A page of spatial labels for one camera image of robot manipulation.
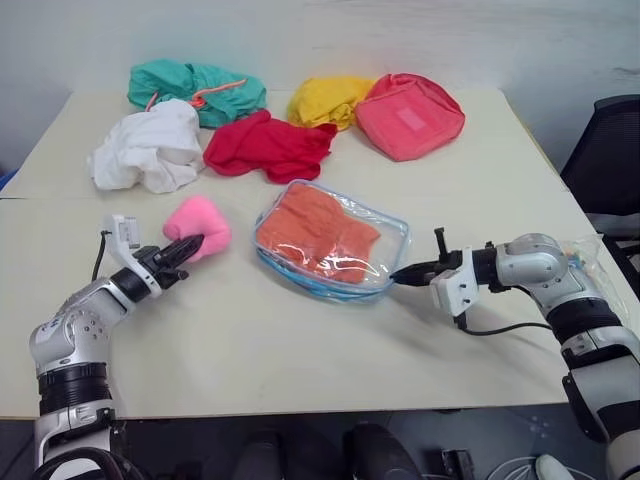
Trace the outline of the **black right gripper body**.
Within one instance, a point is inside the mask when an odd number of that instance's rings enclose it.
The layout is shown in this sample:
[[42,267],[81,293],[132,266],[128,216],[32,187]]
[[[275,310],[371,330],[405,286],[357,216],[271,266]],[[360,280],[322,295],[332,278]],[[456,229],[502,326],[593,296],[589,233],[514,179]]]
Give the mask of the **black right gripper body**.
[[443,227],[438,227],[434,230],[439,253],[438,259],[433,262],[432,266],[427,268],[427,273],[424,276],[427,285],[430,285],[438,275],[447,271],[455,271],[463,263],[461,250],[449,250],[447,248],[444,232],[445,229]]

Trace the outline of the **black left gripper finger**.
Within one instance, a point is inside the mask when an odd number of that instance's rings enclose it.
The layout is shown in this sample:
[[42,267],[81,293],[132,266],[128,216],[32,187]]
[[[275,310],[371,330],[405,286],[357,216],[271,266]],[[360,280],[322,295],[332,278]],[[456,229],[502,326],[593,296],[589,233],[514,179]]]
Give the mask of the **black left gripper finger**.
[[203,234],[190,235],[173,241],[158,253],[159,261],[187,261],[193,257],[204,241]]
[[165,248],[165,265],[179,267],[196,254],[200,246],[196,243],[175,243]]

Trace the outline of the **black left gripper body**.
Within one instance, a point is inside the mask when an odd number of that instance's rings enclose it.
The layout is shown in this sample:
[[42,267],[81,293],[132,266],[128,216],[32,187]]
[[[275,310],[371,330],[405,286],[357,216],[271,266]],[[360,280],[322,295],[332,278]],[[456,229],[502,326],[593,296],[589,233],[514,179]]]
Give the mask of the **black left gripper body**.
[[141,264],[156,281],[162,290],[167,290],[178,281],[186,280],[189,273],[179,267],[167,267],[165,261],[158,260],[161,251],[157,246],[145,246],[133,254],[133,257]]

